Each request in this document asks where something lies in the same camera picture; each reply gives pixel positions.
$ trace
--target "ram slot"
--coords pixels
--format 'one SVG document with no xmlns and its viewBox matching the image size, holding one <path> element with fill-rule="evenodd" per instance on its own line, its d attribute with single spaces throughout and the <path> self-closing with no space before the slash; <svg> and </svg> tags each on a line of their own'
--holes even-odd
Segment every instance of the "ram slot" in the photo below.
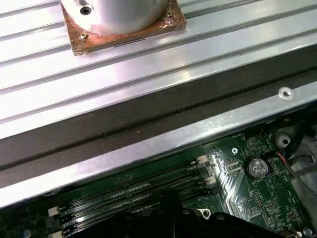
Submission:
<svg viewBox="0 0 317 238">
<path fill-rule="evenodd" d="M 152 175 L 152 176 L 147 177 L 147 178 L 139 179 L 138 181 L 135 181 L 134 183 L 129 185 L 131 187 L 130 190 L 142 189 L 143 187 L 147 186 L 146 185 L 147 183 L 151 183 L 151 182 L 157 181 L 159 179 L 162 179 L 164 177 L 171 176 L 171 175 L 183 172 L 183 171 L 187 171 L 188 168 L 190 168 L 190 166 L 188 163 L 186 163 L 186 164 L 178 166 L 174 169 L 164 171 L 164 172 Z M 105 202 L 107 200 L 112 200 L 114 198 L 120 198 L 121 196 L 125 196 L 125 194 L 128 192 L 129 192 L 129 189 L 122 186 L 119 189 L 113 189 L 111 191 L 103 192 L 103 193 L 97 194 L 97 195 L 92 196 L 92 197 L 87 197 L 85 199 L 75 200 L 74 202 L 72 202 L 70 204 L 70 206 L 67 207 L 68 210 L 62 211 L 60 213 L 60 216 L 65 216 L 65 215 L 68 215 L 70 213 L 79 212 L 81 210 L 84 210 L 88 207 L 95 206 L 96 204 L 101 203 L 101 202 Z"/>
</svg>

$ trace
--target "motherboard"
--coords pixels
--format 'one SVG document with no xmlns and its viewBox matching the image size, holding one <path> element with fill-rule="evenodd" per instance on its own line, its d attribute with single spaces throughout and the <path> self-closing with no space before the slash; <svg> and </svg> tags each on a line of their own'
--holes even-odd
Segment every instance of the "motherboard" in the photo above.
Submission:
<svg viewBox="0 0 317 238">
<path fill-rule="evenodd" d="M 226 212 L 279 233 L 309 228 L 281 160 L 263 131 L 239 133 L 82 187 L 54 191 L 2 211 L 0 238 L 59 238 L 114 214 L 142 215 L 162 190 L 179 192 L 183 206 Z"/>
</svg>

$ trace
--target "red wire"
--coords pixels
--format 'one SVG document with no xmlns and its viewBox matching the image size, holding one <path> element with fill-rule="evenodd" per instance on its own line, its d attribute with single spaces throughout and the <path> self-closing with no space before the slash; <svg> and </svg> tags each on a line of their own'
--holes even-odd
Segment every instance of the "red wire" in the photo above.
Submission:
<svg viewBox="0 0 317 238">
<path fill-rule="evenodd" d="M 286 159 L 280 154 L 280 153 L 276 153 L 280 158 L 281 160 L 284 162 L 284 163 L 287 163 Z"/>
</svg>

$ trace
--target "aluminum surface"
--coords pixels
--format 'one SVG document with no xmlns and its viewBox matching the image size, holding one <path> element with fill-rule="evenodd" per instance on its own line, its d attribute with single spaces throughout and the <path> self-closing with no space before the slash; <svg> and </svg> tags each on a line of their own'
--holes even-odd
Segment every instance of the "aluminum surface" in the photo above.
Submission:
<svg viewBox="0 0 317 238">
<path fill-rule="evenodd" d="M 317 43 L 317 0 L 179 2 L 185 31 L 75 57 L 57 1 L 10 1 L 0 139 Z"/>
<path fill-rule="evenodd" d="M 137 32 L 165 12 L 167 0 L 61 0 L 72 20 L 100 35 Z"/>
<path fill-rule="evenodd" d="M 317 100 L 317 82 L 293 90 L 292 101 L 276 95 L 98 157 L 0 189 L 0 208 L 166 152 L 184 149 Z"/>
</svg>

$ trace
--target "copper mounting plate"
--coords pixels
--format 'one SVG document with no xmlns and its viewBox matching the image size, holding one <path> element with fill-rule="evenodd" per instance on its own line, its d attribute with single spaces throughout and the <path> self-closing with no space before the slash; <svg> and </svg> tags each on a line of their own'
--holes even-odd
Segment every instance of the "copper mounting plate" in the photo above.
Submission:
<svg viewBox="0 0 317 238">
<path fill-rule="evenodd" d="M 64 7 L 66 27 L 73 52 L 77 56 L 86 55 L 89 52 L 135 42 L 150 36 L 171 32 L 186 27 L 186 19 L 177 3 L 177 0 L 169 0 L 165 14 L 155 23 L 141 31 L 118 36 L 102 36 L 79 27 L 67 14 Z"/>
</svg>

